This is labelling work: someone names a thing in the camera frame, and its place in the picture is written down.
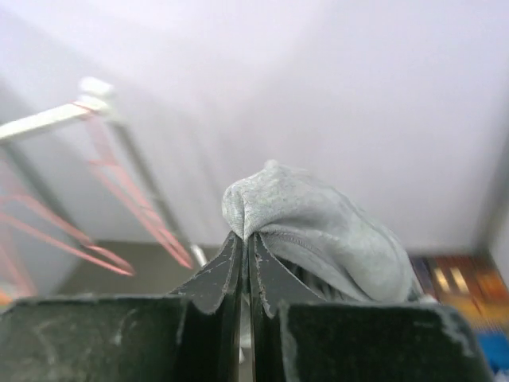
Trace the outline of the grey tank top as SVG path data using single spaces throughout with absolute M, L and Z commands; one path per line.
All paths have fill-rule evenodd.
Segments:
M 307 170 L 268 161 L 226 189 L 222 211 L 237 236 L 260 235 L 326 299 L 400 303 L 422 296 L 396 235 Z

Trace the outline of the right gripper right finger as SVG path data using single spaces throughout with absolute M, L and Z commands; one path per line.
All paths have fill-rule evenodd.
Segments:
M 320 299 L 270 253 L 259 234 L 248 240 L 247 261 L 254 378 L 324 381 Z

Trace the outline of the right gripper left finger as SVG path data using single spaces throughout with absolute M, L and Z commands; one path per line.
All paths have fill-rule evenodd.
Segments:
M 185 303 L 176 381 L 237 381 L 243 241 L 229 233 L 218 254 L 172 292 Z

